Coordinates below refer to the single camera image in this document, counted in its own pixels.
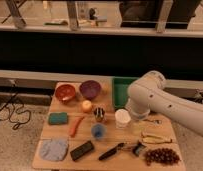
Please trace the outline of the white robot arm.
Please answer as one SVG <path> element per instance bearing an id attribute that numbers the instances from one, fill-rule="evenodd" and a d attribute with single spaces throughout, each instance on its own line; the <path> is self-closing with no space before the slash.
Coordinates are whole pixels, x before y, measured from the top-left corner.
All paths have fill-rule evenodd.
<path id="1" fill-rule="evenodd" d="M 149 71 L 127 88 L 125 108 L 135 120 L 145 119 L 151 111 L 163 114 L 203 137 L 203 104 L 164 91 L 166 79 L 158 71 Z"/>

